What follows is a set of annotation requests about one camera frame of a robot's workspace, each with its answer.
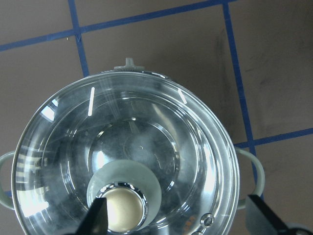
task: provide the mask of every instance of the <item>tile floor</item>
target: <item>tile floor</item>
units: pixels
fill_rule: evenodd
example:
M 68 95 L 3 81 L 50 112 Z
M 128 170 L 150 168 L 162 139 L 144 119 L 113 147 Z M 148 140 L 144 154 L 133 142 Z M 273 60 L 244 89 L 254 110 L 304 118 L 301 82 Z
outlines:
M 233 69 L 234 45 L 229 47 L 223 2 L 227 1 L 77 0 L 83 26 L 78 44 L 83 42 L 90 74 L 123 65 L 130 56 L 136 64 L 169 75 L 194 92 L 218 116 L 235 144 L 257 145 L 269 206 L 284 221 L 313 228 L 313 1 L 228 3 L 241 77 Z M 195 5 L 179 8 L 186 4 Z M 162 17 L 156 14 L 143 20 L 154 11 Z M 135 22 L 119 21 L 140 14 Z M 48 36 L 47 41 L 41 37 L 66 30 L 73 34 L 66 1 L 6 1 L 0 19 L 0 151 L 5 153 L 16 147 L 28 120 L 48 97 L 83 77 L 84 58 L 75 36 L 57 40 Z M 111 22 L 100 30 L 88 27 L 107 21 Z M 245 96 L 239 99 L 236 79 L 240 78 Z M 243 98 L 253 139 L 246 137 L 249 125 L 243 119 Z M 244 197 L 254 181 L 250 163 L 241 158 L 239 162 Z M 10 190 L 9 165 L 0 173 L 5 190 Z M 14 212 L 3 207 L 0 234 L 23 234 Z M 245 211 L 237 212 L 230 234 L 249 234 Z

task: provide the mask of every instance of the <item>round beige knob top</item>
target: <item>round beige knob top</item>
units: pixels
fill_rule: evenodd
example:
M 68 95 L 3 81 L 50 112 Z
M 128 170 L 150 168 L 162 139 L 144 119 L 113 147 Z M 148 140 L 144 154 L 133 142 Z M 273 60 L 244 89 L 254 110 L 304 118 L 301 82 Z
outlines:
M 125 233 L 136 228 L 144 215 L 144 205 L 139 196 L 128 188 L 113 188 L 106 192 L 108 229 Z

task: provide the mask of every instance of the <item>cooking pot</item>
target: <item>cooking pot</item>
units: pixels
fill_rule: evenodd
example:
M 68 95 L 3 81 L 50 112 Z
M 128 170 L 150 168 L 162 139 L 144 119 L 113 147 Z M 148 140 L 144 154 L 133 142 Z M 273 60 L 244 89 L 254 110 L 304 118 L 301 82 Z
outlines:
M 260 195 L 263 169 L 238 151 L 257 165 Z M 108 234 L 227 234 L 238 205 L 225 128 L 189 90 L 130 58 L 49 98 L 0 165 L 13 156 L 13 199 L 2 189 L 0 199 L 29 235 L 74 232 L 96 197 L 108 200 Z

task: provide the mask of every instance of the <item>glass lid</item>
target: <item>glass lid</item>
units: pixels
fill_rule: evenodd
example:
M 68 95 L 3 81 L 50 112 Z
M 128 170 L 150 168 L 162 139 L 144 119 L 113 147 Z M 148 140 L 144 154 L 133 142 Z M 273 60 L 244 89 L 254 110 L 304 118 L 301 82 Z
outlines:
M 147 71 L 103 72 L 57 92 L 25 129 L 13 172 L 30 235 L 73 233 L 110 189 L 139 212 L 135 226 L 108 234 L 226 234 L 238 202 L 237 158 L 221 123 L 190 91 Z

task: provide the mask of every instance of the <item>metal handle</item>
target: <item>metal handle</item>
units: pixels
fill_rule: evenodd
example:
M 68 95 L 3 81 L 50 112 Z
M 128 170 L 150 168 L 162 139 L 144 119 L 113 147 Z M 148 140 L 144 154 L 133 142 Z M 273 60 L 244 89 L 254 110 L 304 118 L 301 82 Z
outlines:
M 10 158 L 13 158 L 14 154 L 15 154 L 15 152 L 11 151 L 11 152 L 3 154 L 0 157 L 0 171 L 1 171 L 2 165 L 5 163 L 5 161 L 10 159 Z M 3 206 L 7 207 L 8 209 L 14 210 L 13 200 L 12 200 L 12 198 L 8 197 L 5 194 L 1 184 L 0 184 L 0 204 L 2 204 Z
M 256 185 L 255 185 L 255 188 L 254 188 L 254 191 L 252 192 L 252 194 L 256 194 L 258 196 L 261 196 L 263 193 L 263 190 L 264 190 L 264 186 L 265 186 L 265 173 L 264 173 L 264 169 L 263 169 L 261 162 L 252 153 L 249 153 L 249 152 L 247 152 L 241 148 L 237 148 L 237 147 L 235 147 L 235 150 L 236 150 L 237 154 L 245 156 L 250 161 L 252 161 L 252 163 L 255 165 L 258 180 L 256 182 Z M 237 209 L 241 210 L 241 209 L 244 209 L 245 207 L 246 207 L 246 199 L 239 200 Z

